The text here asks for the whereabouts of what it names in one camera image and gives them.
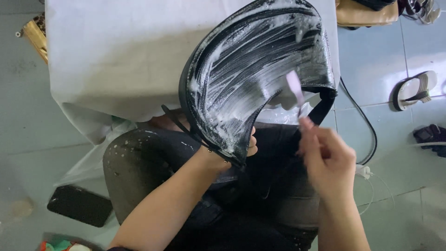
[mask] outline smartphone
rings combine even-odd
[[[103,227],[113,210],[109,199],[72,185],[56,188],[46,208],[96,227]]]

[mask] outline flip-flop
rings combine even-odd
[[[406,81],[400,82],[393,92],[393,106],[398,111],[405,111],[409,106],[419,100],[423,103],[432,99],[429,90],[437,85],[437,74],[434,71],[425,71]]]

